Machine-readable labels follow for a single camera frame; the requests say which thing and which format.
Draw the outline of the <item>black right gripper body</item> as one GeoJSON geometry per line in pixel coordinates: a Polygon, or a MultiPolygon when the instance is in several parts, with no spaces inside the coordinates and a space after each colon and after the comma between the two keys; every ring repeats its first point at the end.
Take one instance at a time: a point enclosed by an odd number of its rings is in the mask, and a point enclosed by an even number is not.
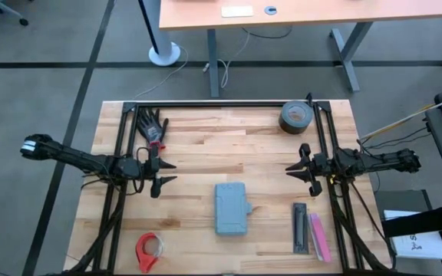
{"type": "Polygon", "coordinates": [[[301,158],[307,157],[307,166],[302,170],[310,172],[309,182],[318,181],[316,178],[319,176],[330,176],[333,173],[332,161],[324,153],[317,153],[313,157],[310,157],[310,153],[310,146],[303,143],[299,148],[299,155],[301,158]]]}

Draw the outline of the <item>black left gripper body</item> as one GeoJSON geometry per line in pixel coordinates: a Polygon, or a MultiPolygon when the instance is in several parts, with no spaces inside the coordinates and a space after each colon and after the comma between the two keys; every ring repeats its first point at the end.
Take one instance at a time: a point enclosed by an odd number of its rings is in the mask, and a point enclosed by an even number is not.
{"type": "Polygon", "coordinates": [[[144,178],[152,182],[152,187],[157,185],[157,173],[160,170],[160,144],[151,143],[148,149],[147,160],[144,163],[144,178]]]}

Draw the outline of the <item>grey plastic tool case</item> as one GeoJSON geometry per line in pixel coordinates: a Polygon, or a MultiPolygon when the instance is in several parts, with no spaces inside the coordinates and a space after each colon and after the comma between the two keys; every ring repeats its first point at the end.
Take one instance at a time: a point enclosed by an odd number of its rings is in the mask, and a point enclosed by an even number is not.
{"type": "Polygon", "coordinates": [[[252,204],[247,202],[243,182],[216,184],[214,188],[214,228],[217,235],[237,236],[248,232],[247,216],[252,204]]]}

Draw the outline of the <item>black box on table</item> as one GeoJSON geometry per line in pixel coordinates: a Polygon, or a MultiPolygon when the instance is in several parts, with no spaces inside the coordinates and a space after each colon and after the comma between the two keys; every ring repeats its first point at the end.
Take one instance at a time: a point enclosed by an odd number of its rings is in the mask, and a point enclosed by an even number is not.
{"type": "Polygon", "coordinates": [[[284,103],[279,114],[279,126],[289,134],[303,133],[313,120],[314,111],[304,101],[291,100],[284,103]]]}

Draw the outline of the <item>grey flat insert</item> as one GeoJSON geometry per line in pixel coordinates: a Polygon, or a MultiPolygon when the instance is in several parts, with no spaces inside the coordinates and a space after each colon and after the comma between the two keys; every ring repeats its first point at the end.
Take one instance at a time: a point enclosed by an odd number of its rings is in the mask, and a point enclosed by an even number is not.
{"type": "Polygon", "coordinates": [[[305,203],[292,204],[293,253],[307,255],[308,249],[308,215],[305,203]]]}

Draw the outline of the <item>pink flat pad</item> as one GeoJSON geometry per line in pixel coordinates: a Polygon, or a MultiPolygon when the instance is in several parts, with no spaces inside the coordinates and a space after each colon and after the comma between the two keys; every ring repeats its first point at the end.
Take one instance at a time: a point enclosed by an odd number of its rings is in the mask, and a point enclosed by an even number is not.
{"type": "Polygon", "coordinates": [[[330,263],[332,261],[332,254],[327,243],[325,229],[321,219],[316,213],[310,213],[308,220],[318,260],[330,263]]]}

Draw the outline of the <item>red tape dispenser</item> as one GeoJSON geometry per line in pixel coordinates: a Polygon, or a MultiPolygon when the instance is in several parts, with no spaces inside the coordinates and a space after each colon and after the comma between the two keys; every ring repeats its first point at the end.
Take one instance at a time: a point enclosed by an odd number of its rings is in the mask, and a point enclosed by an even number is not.
{"type": "Polygon", "coordinates": [[[142,273],[149,273],[159,257],[163,254],[163,250],[164,243],[159,235],[153,232],[141,235],[135,247],[140,271],[142,273]],[[157,240],[157,248],[153,252],[147,250],[147,243],[151,240],[157,240]]]}

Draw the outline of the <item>yellow rod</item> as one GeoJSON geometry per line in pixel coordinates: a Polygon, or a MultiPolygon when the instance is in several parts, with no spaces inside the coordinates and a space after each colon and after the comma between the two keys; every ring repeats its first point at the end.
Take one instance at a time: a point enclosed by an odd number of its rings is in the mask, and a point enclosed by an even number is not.
{"type": "Polygon", "coordinates": [[[431,110],[431,109],[434,109],[434,108],[438,108],[438,107],[442,107],[442,103],[432,103],[432,104],[429,104],[429,105],[423,107],[422,109],[420,109],[419,111],[408,115],[407,117],[401,118],[400,120],[395,121],[393,123],[390,123],[387,126],[384,126],[384,127],[380,128],[380,129],[377,129],[377,130],[375,130],[373,132],[370,132],[370,133],[367,133],[367,134],[365,134],[363,136],[360,136],[359,140],[366,140],[366,139],[372,138],[374,136],[377,136],[377,135],[379,135],[381,133],[387,132],[387,131],[389,131],[389,130],[391,130],[391,129],[393,129],[393,128],[395,128],[395,127],[397,127],[397,126],[399,126],[399,125],[401,125],[403,123],[406,123],[407,121],[411,120],[412,118],[414,118],[414,117],[416,117],[418,115],[421,115],[422,113],[425,113],[428,110],[431,110]]]}

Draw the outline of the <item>white paper sheet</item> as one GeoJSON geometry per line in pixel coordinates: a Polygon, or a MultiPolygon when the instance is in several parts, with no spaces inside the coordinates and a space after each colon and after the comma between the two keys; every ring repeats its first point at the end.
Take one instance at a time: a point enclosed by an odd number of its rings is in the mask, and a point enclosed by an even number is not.
{"type": "Polygon", "coordinates": [[[442,238],[439,232],[425,232],[391,238],[399,258],[437,259],[442,261],[442,238]]]}

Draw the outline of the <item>grey pole with round base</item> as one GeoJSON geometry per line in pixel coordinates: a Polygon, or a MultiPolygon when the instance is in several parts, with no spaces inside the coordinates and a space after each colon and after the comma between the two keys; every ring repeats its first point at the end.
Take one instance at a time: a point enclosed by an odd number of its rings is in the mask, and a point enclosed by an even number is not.
{"type": "Polygon", "coordinates": [[[151,42],[148,52],[150,61],[159,67],[176,63],[180,58],[181,48],[171,41],[167,31],[160,30],[161,0],[138,0],[138,3],[151,42]]]}

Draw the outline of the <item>wooden desk with grey legs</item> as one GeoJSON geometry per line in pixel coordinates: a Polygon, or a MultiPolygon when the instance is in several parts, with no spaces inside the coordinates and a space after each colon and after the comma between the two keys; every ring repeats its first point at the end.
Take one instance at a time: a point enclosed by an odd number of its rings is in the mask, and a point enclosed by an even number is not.
{"type": "Polygon", "coordinates": [[[352,58],[376,21],[442,18],[442,0],[161,0],[160,29],[207,30],[211,95],[219,95],[216,29],[263,25],[322,25],[355,23],[348,40],[337,28],[329,35],[335,42],[351,92],[360,90],[352,58]],[[221,7],[251,5],[254,15],[223,18],[221,7]]]}

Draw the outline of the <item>black aluminium table frame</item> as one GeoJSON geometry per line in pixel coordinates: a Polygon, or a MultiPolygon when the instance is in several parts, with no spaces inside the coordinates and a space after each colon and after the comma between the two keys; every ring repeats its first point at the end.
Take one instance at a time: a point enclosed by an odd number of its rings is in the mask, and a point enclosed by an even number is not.
{"type": "Polygon", "coordinates": [[[333,121],[322,114],[300,135],[278,124],[278,102],[163,103],[169,119],[162,157],[175,165],[171,181],[153,199],[148,191],[126,198],[117,246],[116,274],[140,273],[135,245],[147,232],[157,233],[164,251],[151,274],[339,274],[344,267],[365,267],[351,240],[332,216],[329,187],[316,197],[309,185],[288,176],[307,143],[313,153],[333,146],[356,147],[356,127],[346,100],[329,102],[333,121]],[[252,205],[245,235],[220,236],[214,229],[214,187],[243,182],[252,205]],[[292,205],[304,202],[322,220],[331,261],[314,251],[292,247],[292,205]]]}

